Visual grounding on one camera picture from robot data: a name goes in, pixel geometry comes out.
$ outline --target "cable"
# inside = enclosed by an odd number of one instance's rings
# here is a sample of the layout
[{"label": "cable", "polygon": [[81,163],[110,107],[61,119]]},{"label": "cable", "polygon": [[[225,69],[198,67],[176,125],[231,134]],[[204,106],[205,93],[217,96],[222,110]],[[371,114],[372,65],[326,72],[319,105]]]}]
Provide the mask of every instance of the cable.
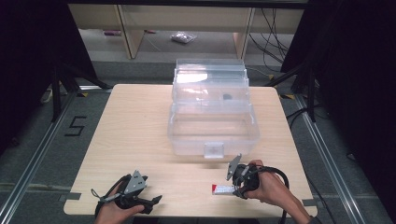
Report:
[{"label": "cable", "polygon": [[[283,173],[281,170],[279,170],[279,169],[277,169],[277,168],[274,168],[274,167],[270,167],[270,166],[260,166],[260,167],[257,168],[256,170],[251,171],[250,173],[248,173],[247,175],[240,176],[240,177],[239,177],[239,180],[240,180],[241,182],[243,182],[244,179],[247,179],[247,178],[248,178],[249,176],[251,176],[251,175],[257,174],[258,172],[276,173],[276,174],[280,175],[280,176],[283,178],[283,182],[284,182],[286,188],[288,188],[288,189],[290,188],[289,180],[288,180],[288,177],[286,176],[286,174]],[[236,179],[236,180],[233,182],[233,185],[234,185],[234,186],[237,186],[237,180],[238,180],[238,179]],[[281,217],[281,218],[279,219],[279,221],[278,221],[279,224],[285,224],[285,222],[286,222],[286,215],[287,215],[286,210],[283,210],[283,212],[282,212],[282,217]]]},{"label": "cable", "polygon": [[267,75],[267,74],[265,74],[264,72],[262,72],[262,71],[260,71],[259,69],[256,69],[256,68],[246,67],[246,69],[256,71],[256,72],[262,74],[263,76],[267,76],[267,77],[270,76],[270,75]]},{"label": "cable", "polygon": [[323,197],[321,196],[319,190],[317,189],[317,187],[314,185],[314,182],[312,182],[312,180],[309,178],[308,174],[306,173],[306,171],[304,170],[306,179],[308,180],[309,184],[311,184],[312,188],[315,190],[315,192],[317,193],[317,195],[320,198],[320,201],[323,203],[324,207],[326,208],[327,212],[329,213],[330,218],[332,219],[332,223],[336,223],[334,216],[332,215],[332,211],[330,210],[329,206],[327,205],[326,201],[324,201]]},{"label": "cable", "polygon": [[[322,104],[314,105],[314,108],[315,107],[319,107],[319,106],[322,106]],[[286,116],[287,119],[289,119],[289,118],[294,116],[293,120],[290,123],[290,129],[291,129],[291,126],[292,126],[293,122],[297,119],[297,117],[299,117],[301,114],[303,114],[306,110],[307,110],[307,108],[305,107],[305,108],[299,109],[299,110],[291,113],[290,115]],[[305,173],[306,179],[311,184],[312,188],[315,190],[315,192],[319,196],[321,202],[323,203],[324,207],[326,208],[327,212],[329,213],[329,216],[332,219],[332,222],[335,224],[336,222],[335,222],[334,216],[332,215],[332,211],[330,210],[329,206],[326,204],[326,201],[324,201],[323,197],[321,196],[320,192],[318,191],[317,187],[314,185],[312,180],[309,178],[309,176],[306,173],[305,169],[304,169],[304,173]]]},{"label": "cable", "polygon": [[275,54],[271,53],[270,51],[268,51],[268,49],[263,48],[259,43],[257,43],[257,41],[253,38],[253,36],[251,34],[249,34],[249,36],[258,49],[260,49],[264,53],[268,54],[269,56],[271,56],[272,58],[277,60],[279,63],[283,63],[283,61],[281,59],[279,59],[278,57],[276,57]]},{"label": "cable", "polygon": [[284,49],[283,48],[285,48],[285,50],[289,50],[284,44],[282,44],[280,41],[279,41],[279,39],[277,38],[277,32],[276,32],[276,9],[275,8],[273,8],[273,24],[271,25],[270,24],[270,22],[268,21],[268,19],[267,19],[267,17],[265,16],[265,13],[264,13],[264,10],[263,10],[263,8],[262,8],[262,15],[264,16],[264,18],[265,18],[265,21],[267,22],[267,25],[268,25],[268,27],[270,28],[270,35],[268,36],[268,39],[266,39],[267,40],[267,42],[269,42],[269,40],[270,40],[270,37],[271,37],[271,35],[273,35],[274,36],[274,38],[275,38],[275,40],[276,40],[276,43],[277,43],[277,48],[279,48],[279,53],[281,54],[281,56],[282,56],[282,52],[281,52],[281,50],[283,51]]}]

